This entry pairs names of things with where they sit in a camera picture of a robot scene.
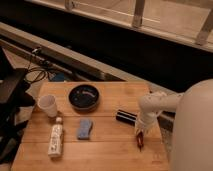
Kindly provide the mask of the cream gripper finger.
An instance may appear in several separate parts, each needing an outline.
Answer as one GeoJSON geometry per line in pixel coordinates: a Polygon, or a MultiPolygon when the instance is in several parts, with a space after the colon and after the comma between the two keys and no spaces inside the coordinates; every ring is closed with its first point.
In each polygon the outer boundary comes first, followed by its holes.
{"type": "Polygon", "coordinates": [[[136,137],[144,136],[144,132],[142,129],[135,129],[135,135],[136,137]]]}

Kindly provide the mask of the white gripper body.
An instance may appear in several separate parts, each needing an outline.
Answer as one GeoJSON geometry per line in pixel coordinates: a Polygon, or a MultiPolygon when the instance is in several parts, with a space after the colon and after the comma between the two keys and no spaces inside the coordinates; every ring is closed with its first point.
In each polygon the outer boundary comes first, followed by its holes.
{"type": "Polygon", "coordinates": [[[135,122],[135,133],[142,132],[146,134],[157,121],[157,115],[155,112],[143,113],[141,112],[135,122]]]}

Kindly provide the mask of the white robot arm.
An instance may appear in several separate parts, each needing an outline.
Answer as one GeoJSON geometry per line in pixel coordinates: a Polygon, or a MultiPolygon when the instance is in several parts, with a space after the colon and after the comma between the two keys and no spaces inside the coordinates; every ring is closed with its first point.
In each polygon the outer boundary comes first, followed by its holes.
{"type": "Polygon", "coordinates": [[[150,93],[138,104],[135,134],[140,139],[162,111],[175,112],[169,171],[213,171],[213,79],[183,93],[150,93]]]}

